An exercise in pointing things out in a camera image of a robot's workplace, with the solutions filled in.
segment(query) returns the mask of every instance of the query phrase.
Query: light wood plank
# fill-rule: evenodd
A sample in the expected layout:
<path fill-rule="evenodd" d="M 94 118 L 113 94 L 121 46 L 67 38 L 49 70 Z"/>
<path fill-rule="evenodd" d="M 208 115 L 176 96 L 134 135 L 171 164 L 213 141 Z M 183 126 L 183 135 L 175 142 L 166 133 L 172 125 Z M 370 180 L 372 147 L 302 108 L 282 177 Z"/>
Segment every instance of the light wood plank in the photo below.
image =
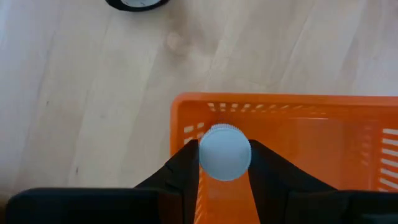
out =
<path fill-rule="evenodd" d="M 0 1 L 0 191 L 11 191 L 60 16 L 59 0 Z"/>
<path fill-rule="evenodd" d="M 240 1 L 231 13 L 207 91 L 270 92 L 282 78 L 313 0 Z"/>
<path fill-rule="evenodd" d="M 67 185 L 110 12 L 103 1 L 65 1 L 16 190 Z"/>
<path fill-rule="evenodd" d="M 382 1 L 367 1 L 343 66 L 336 78 L 336 94 L 358 94 L 361 77 L 368 73 L 381 34 Z"/>
<path fill-rule="evenodd" d="M 87 97 L 69 185 L 119 186 L 131 127 L 166 23 L 165 13 L 161 11 L 112 14 L 97 74 Z M 141 156 L 138 150 L 135 152 L 136 157 Z"/>
<path fill-rule="evenodd" d="M 357 39 L 368 43 L 363 42 L 360 46 L 363 59 L 358 67 L 362 71 L 357 73 L 353 82 L 353 94 L 398 95 L 395 85 L 398 82 L 397 10 L 397 1 L 368 1 L 363 28 L 356 34 Z"/>
<path fill-rule="evenodd" d="M 293 49 L 279 92 L 332 94 L 366 1 L 315 3 Z"/>

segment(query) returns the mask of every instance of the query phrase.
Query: orange plastic crate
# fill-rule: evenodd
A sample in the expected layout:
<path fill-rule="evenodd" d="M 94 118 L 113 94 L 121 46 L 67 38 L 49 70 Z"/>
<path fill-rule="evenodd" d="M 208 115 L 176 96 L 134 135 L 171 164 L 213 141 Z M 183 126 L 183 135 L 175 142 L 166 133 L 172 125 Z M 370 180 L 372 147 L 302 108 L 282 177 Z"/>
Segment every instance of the orange plastic crate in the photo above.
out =
<path fill-rule="evenodd" d="M 398 191 L 398 97 L 184 93 L 172 105 L 170 153 L 229 123 L 337 189 Z M 195 223 L 259 223 L 248 174 L 200 171 Z"/>

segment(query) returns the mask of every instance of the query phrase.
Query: wooden floor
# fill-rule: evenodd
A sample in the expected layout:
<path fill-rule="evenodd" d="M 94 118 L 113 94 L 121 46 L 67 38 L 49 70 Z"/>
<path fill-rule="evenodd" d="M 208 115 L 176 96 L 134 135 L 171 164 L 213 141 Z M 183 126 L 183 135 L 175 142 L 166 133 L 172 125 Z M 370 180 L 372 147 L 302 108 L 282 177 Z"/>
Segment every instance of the wooden floor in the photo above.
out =
<path fill-rule="evenodd" d="M 0 200 L 134 186 L 184 91 L 398 95 L 396 0 L 0 0 Z"/>

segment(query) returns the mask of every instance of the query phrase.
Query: basket slot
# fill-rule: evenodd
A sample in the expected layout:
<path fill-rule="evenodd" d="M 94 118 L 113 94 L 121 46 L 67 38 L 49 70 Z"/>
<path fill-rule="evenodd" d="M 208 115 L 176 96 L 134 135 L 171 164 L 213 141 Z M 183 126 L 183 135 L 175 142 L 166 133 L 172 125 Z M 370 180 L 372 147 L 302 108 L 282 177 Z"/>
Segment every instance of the basket slot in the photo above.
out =
<path fill-rule="evenodd" d="M 198 123 L 197 128 L 198 128 L 198 129 L 201 129 L 201 128 L 203 128 L 204 126 L 205 126 L 205 124 L 204 124 L 203 122 L 201 122 L 201 123 Z"/>
<path fill-rule="evenodd" d="M 362 143 L 361 143 L 361 147 L 362 147 L 363 149 L 371 149 L 371 148 L 372 148 L 372 144 L 369 143 L 369 142 L 362 142 Z"/>
<path fill-rule="evenodd" d="M 397 156 L 398 157 L 398 151 L 395 151 L 395 150 L 390 150 L 390 149 L 383 148 L 381 150 L 381 152 L 383 154 L 387 154 L 387 155 L 390 155 L 390 156 Z"/>
<path fill-rule="evenodd" d="M 363 137 L 363 140 L 364 141 L 371 141 L 372 140 L 372 137 L 370 136 L 370 135 L 368 135 L 368 134 L 365 134 L 364 136 L 362 136 Z"/>
<path fill-rule="evenodd" d="M 193 139 L 193 137 L 189 137 L 189 138 L 184 139 L 184 145 L 185 145 L 186 143 L 188 143 L 189 141 L 191 141 L 192 139 Z"/>
<path fill-rule="evenodd" d="M 382 173 L 382 174 L 385 174 L 385 175 L 388 175 L 388 176 L 390 176 L 390 177 L 394 177 L 394 178 L 398 179 L 398 173 L 396 173 L 396 172 L 393 172 L 393 171 L 391 171 L 391 170 L 388 170 L 388 169 L 382 168 L 382 169 L 380 169 L 380 173 Z"/>
<path fill-rule="evenodd" d="M 368 152 L 361 151 L 361 155 L 362 155 L 363 157 L 369 159 L 369 153 L 368 153 Z"/>
<path fill-rule="evenodd" d="M 193 126 L 184 127 L 184 133 L 190 133 L 191 131 L 193 131 Z"/>
<path fill-rule="evenodd" d="M 204 135 L 204 133 L 203 133 L 203 132 L 201 132 L 201 133 L 198 133 L 198 134 L 197 134 L 197 138 L 198 138 L 198 139 L 200 139 L 200 138 L 202 138 L 202 137 L 203 137 L 203 135 Z"/>
<path fill-rule="evenodd" d="M 202 189 L 203 189 L 202 186 L 199 186 L 199 187 L 198 187 L 198 195 L 200 195 Z"/>
<path fill-rule="evenodd" d="M 213 111 L 213 112 L 215 112 L 216 111 L 216 108 L 215 108 L 215 106 L 214 106 L 214 103 L 207 103 L 207 105 L 209 106 L 209 108 L 210 108 L 210 110 L 211 111 Z"/>
<path fill-rule="evenodd" d="M 369 166 L 369 162 L 365 160 L 361 160 L 361 164 L 364 166 Z"/>
<path fill-rule="evenodd" d="M 380 183 L 382 183 L 384 185 L 387 185 L 389 187 L 392 187 L 393 189 L 398 190 L 398 184 L 397 183 L 391 182 L 390 180 L 387 180 L 387 179 L 382 178 L 382 177 L 379 179 L 379 181 L 380 181 Z"/>
<path fill-rule="evenodd" d="M 384 129 L 383 129 L 383 133 L 384 133 L 384 134 L 394 134 L 394 135 L 398 135 L 398 130 L 396 130 L 396 129 L 384 128 Z"/>
<path fill-rule="evenodd" d="M 220 103 L 220 111 L 225 112 L 226 111 L 226 103 Z"/>
<path fill-rule="evenodd" d="M 382 139 L 382 143 L 383 144 L 393 145 L 393 146 L 398 146 L 398 140 L 392 140 L 392 139 L 383 138 Z"/>
<path fill-rule="evenodd" d="M 201 198 L 202 198 L 202 195 L 199 195 L 198 199 L 197 199 L 197 205 L 201 203 Z"/>
<path fill-rule="evenodd" d="M 198 204 L 198 206 L 197 206 L 197 213 L 198 213 L 198 216 L 201 215 L 201 204 Z"/>
<path fill-rule="evenodd" d="M 195 221 L 193 222 L 194 224 L 198 224 L 200 221 L 202 213 L 200 213 L 197 217 L 195 217 Z"/>
<path fill-rule="evenodd" d="M 393 167 L 398 167 L 398 162 L 391 161 L 389 159 L 381 159 L 381 163 L 383 163 L 385 165 L 393 166 Z"/>

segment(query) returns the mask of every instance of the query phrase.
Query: black object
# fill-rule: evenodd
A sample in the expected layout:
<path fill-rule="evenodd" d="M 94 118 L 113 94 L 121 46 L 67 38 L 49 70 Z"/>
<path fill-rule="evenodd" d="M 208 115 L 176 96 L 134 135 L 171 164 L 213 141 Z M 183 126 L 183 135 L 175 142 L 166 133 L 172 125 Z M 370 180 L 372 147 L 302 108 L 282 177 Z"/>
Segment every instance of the black object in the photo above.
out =
<path fill-rule="evenodd" d="M 261 223 L 398 223 L 398 194 L 336 190 L 250 140 L 249 180 Z"/>
<path fill-rule="evenodd" d="M 106 2 L 119 10 L 122 11 L 129 11 L 129 12 L 143 12 L 143 11 L 149 11 L 152 9 L 155 9 L 157 7 L 163 6 L 164 4 L 168 3 L 169 0 L 159 0 L 158 2 L 154 4 L 145 4 L 146 0 L 142 0 L 142 6 L 139 7 L 134 7 L 134 6 L 128 6 L 126 3 L 124 3 L 122 0 L 106 0 Z"/>
<path fill-rule="evenodd" d="M 398 194 L 336 190 L 250 140 L 249 180 L 261 223 L 398 223 Z M 10 199 L 7 223 L 193 223 L 198 141 L 133 189 L 32 189 Z"/>
<path fill-rule="evenodd" d="M 32 189 L 6 207 L 6 223 L 193 223 L 198 141 L 133 189 Z"/>

